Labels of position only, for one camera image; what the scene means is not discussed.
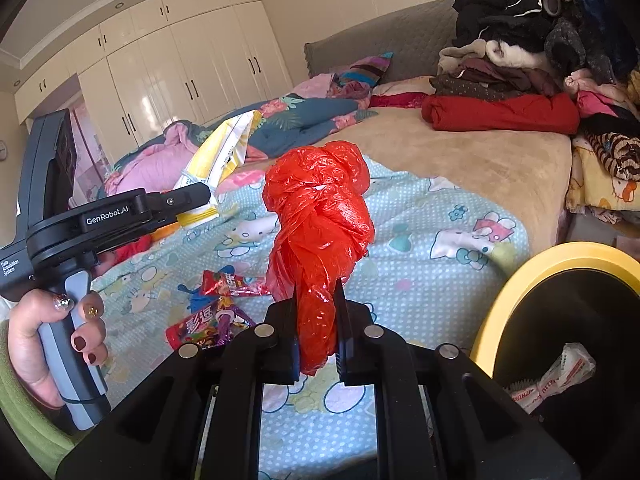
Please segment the green sleeve left forearm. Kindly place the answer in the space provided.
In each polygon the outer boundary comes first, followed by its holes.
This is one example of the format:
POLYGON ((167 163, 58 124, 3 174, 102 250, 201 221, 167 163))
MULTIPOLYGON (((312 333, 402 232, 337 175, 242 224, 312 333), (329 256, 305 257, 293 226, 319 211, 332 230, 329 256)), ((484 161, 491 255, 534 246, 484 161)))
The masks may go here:
POLYGON ((24 389, 11 365, 8 350, 9 322, 1 322, 1 411, 30 458, 48 479, 53 479, 62 459, 78 439, 55 426, 24 389))

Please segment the left hand painted nails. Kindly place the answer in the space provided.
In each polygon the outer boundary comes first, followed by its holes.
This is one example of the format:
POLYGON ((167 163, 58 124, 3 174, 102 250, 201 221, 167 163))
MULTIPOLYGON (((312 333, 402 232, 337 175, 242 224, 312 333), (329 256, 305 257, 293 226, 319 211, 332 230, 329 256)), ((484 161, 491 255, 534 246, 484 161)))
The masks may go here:
MULTIPOLYGON (((70 313, 67 300, 65 295, 33 289, 12 309, 9 318, 8 351, 15 374, 40 404, 52 410, 59 410, 64 402, 44 358, 38 328, 63 321, 70 313)), ((70 336, 70 344, 87 364, 100 366, 107 359, 103 300, 96 292, 89 292, 77 309, 85 323, 70 336)))

